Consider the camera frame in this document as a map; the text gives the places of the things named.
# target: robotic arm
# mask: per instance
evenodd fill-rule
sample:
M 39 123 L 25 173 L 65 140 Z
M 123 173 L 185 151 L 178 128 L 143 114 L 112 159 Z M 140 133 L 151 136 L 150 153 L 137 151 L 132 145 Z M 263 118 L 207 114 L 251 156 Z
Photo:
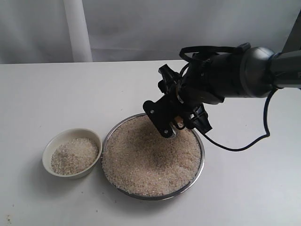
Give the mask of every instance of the robotic arm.
M 180 51 L 180 57 L 188 63 L 179 73 L 167 65 L 159 68 L 163 80 L 158 87 L 164 96 L 157 102 L 148 100 L 143 104 L 144 111 L 165 138 L 175 137 L 175 128 L 196 128 L 219 147 L 245 150 L 269 136 L 267 109 L 276 90 L 301 88 L 301 50 L 275 54 L 268 48 L 252 48 L 245 43 L 236 48 L 187 47 Z M 205 134 L 212 127 L 203 103 L 216 105 L 226 97 L 268 97 L 264 107 L 266 135 L 239 149 L 226 148 L 207 137 Z

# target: white bowl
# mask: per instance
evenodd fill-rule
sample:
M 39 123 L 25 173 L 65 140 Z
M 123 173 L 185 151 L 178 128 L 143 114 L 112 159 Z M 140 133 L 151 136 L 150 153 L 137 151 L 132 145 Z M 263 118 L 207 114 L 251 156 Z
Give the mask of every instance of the white bowl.
M 83 170 L 79 173 L 70 174 L 70 175 L 60 175 L 60 174 L 54 173 L 51 168 L 51 158 L 52 158 L 53 153 L 56 151 L 56 149 L 60 145 L 63 145 L 65 143 L 67 143 L 68 141 L 75 139 L 75 138 L 89 138 L 89 139 L 92 139 L 93 141 L 95 141 L 99 148 L 97 158 L 88 168 L 86 168 L 85 170 Z M 89 129 L 80 129 L 80 128 L 69 129 L 69 130 L 66 130 L 66 131 L 56 135 L 54 138 L 52 138 L 50 140 L 50 142 L 46 145 L 46 147 L 44 149 L 42 162 L 43 162 L 44 168 L 50 174 L 52 174 L 54 176 L 61 177 L 61 178 L 78 179 L 78 178 L 81 178 L 81 177 L 87 175 L 88 173 L 90 173 L 92 171 L 93 167 L 95 166 L 96 162 L 98 161 L 98 159 L 100 157 L 101 152 L 102 152 L 102 142 L 96 133 L 94 133 L 93 131 L 91 131 Z

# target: white table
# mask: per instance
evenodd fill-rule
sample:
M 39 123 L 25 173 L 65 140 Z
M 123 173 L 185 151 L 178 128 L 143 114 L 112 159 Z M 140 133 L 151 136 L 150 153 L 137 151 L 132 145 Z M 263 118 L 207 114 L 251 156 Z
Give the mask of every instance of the white table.
M 183 61 L 0 65 L 0 225 L 301 225 L 301 91 L 284 89 L 269 107 L 271 137 L 232 153 L 203 139 L 205 167 L 195 185 L 162 202 L 115 190 L 100 166 L 69 181 L 42 167 L 59 132 L 89 128 L 102 139 L 161 93 L 158 68 Z M 214 140 L 241 147 L 264 133 L 264 99 L 207 105 Z

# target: stainless steel bowl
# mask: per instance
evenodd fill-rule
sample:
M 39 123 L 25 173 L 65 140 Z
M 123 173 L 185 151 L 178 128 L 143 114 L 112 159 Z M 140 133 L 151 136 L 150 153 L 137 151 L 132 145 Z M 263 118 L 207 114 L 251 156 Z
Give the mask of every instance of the stainless steel bowl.
M 105 138 L 104 142 L 103 142 L 103 151 L 101 153 L 101 156 L 100 156 L 100 160 L 101 160 L 101 163 L 103 162 L 103 153 L 107 150 L 106 149 L 106 145 L 107 145 L 107 142 L 108 140 L 110 139 L 112 133 L 124 122 L 126 121 L 129 121 L 131 119 L 134 119 L 136 117 L 140 117 L 140 116 L 144 116 L 145 113 L 141 113 L 141 114 L 136 114 L 136 115 L 133 115 L 131 117 L 128 117 L 126 119 L 124 119 L 123 121 L 121 121 L 120 123 L 118 123 L 110 132 L 109 134 L 107 135 L 107 137 Z M 195 135 L 195 137 L 197 138 L 198 140 L 198 143 L 199 143 L 199 146 L 200 146 L 200 151 L 201 151 L 201 160 L 200 160 L 200 165 L 198 167 L 198 171 L 197 173 L 195 174 L 195 177 L 187 184 L 185 185 L 184 187 L 182 187 L 181 189 L 175 191 L 175 192 L 172 192 L 170 194 L 165 194 L 165 195 L 162 195 L 162 196 L 143 196 L 143 195 L 137 195 L 137 194 L 131 194 L 131 193 L 128 193 L 120 188 L 117 188 L 114 184 L 112 184 L 110 182 L 111 185 L 113 185 L 116 189 L 120 190 L 121 192 L 123 192 L 124 194 L 128 195 L 128 196 L 131 196 L 133 198 L 136 198 L 136 199 L 140 199 L 140 200 L 148 200 L 148 201 L 158 201 L 158 200 L 165 200 L 165 199 L 170 199 L 170 198 L 173 198 L 173 197 L 176 197 L 177 195 L 185 192 L 188 188 L 190 188 L 195 182 L 196 180 L 198 179 L 199 175 L 201 174 L 202 170 L 203 170 L 203 167 L 204 167 L 204 160 L 205 160 L 205 152 L 204 152 L 204 146 L 203 146 L 203 143 L 200 139 L 200 137 L 198 136 L 198 134 L 192 130 L 193 134 Z

